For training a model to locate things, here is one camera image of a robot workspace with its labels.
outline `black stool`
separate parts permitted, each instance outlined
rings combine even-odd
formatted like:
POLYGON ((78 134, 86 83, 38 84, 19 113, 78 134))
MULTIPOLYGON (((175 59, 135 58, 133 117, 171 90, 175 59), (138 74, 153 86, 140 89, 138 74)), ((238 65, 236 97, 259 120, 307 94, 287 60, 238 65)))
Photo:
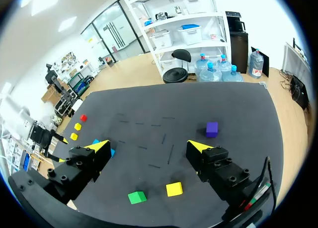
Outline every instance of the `black stool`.
POLYGON ((163 74, 164 83, 184 82, 188 78, 189 65, 191 62, 191 55, 187 50, 177 49, 171 54, 174 58, 181 60, 180 68, 172 68, 163 74), (187 70, 183 68, 183 61, 187 61, 187 70))

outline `glass door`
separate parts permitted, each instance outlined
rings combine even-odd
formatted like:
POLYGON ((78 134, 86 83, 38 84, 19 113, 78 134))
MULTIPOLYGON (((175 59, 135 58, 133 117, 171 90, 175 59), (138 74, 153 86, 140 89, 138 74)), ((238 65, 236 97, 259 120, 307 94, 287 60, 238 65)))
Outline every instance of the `glass door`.
POLYGON ((120 61, 144 53, 118 3, 98 16, 93 25, 115 60, 120 61))
POLYGON ((102 58, 105 60, 106 57, 110 57, 113 59, 113 56, 109 52, 110 50, 107 48, 103 39, 99 36, 94 26, 90 24, 81 34, 83 39, 90 45, 90 48, 93 51, 93 54, 96 58, 102 58))

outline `ceiling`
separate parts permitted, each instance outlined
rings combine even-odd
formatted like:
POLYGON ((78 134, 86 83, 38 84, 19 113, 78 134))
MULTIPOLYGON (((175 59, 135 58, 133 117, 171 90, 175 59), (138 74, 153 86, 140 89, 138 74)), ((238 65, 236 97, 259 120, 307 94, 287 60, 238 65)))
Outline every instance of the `ceiling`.
POLYGON ((0 36, 0 87, 15 84, 30 67, 65 37, 81 31, 116 0, 58 0, 56 5, 31 16, 32 2, 16 4, 0 36), (61 22, 77 16, 71 28, 58 32, 61 22))

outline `black table mat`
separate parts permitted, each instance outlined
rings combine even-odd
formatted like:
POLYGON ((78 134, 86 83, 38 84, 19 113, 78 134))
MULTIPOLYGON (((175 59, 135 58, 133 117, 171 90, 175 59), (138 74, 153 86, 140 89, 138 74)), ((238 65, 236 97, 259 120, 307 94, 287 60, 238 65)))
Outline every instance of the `black table mat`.
MULTIPOLYGON (((283 172, 283 142, 277 113, 264 86, 245 82, 178 83, 91 93, 63 134, 54 155, 68 156, 75 145, 109 139, 116 150, 96 183, 75 200, 80 212, 137 226, 206 228, 221 221, 227 203, 202 183, 185 158, 187 140, 223 146, 229 157, 261 173, 270 156, 278 194, 283 172), (86 114, 85 123, 80 121, 86 114), (216 138, 205 137, 207 122, 219 123, 216 138), (77 133, 75 123, 81 123, 77 133), (77 141, 69 139, 77 133, 77 141), (167 197, 165 185, 182 183, 183 194, 167 197), (128 194, 144 191, 147 201, 131 205, 128 194)), ((266 217, 272 198, 263 206, 266 217)))

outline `metal rack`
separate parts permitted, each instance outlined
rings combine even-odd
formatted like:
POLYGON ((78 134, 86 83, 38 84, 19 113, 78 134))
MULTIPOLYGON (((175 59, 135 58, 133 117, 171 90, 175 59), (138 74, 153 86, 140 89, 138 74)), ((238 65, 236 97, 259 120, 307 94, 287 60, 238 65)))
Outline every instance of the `metal rack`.
POLYGON ((174 0, 124 0, 125 3, 128 6, 128 9, 132 13, 133 18, 136 21, 136 24, 138 25, 143 37, 145 38, 145 42, 147 46, 150 49, 150 53, 152 54, 154 58, 154 62, 158 68, 158 71, 161 76, 163 76, 163 69, 160 65, 159 58, 160 54, 166 53, 166 52, 172 52, 176 49, 198 49, 201 48, 222 48, 222 53, 227 55, 228 61, 231 62, 231 40, 230 40, 230 31, 228 26, 228 21, 225 12, 219 12, 217 11, 217 4, 215 0, 209 0, 210 4, 214 7, 215 12, 206 12, 206 13, 193 13, 193 14, 186 14, 186 15, 179 15, 173 18, 168 18, 160 21, 154 21, 153 23, 147 26, 144 26, 141 24, 134 8, 137 7, 137 3, 142 3, 143 7, 145 8, 145 11, 147 12, 149 18, 152 18, 151 12, 156 11, 158 8, 158 12, 160 12, 164 6, 167 5, 167 7, 171 8, 171 5, 169 5, 169 2, 174 2, 174 0), (202 42, 192 44, 192 45, 186 45, 182 40, 175 40, 173 45, 171 47, 166 47, 162 49, 156 49, 153 48, 152 43, 150 42, 150 39, 147 35, 147 32, 149 30, 158 31, 163 29, 164 27, 170 27, 173 28, 177 24, 183 25, 183 24, 190 24, 192 22, 201 22, 201 21, 209 21, 211 18, 215 19, 218 25, 216 27, 219 27, 222 35, 223 40, 209 40, 209 39, 203 39, 202 42))

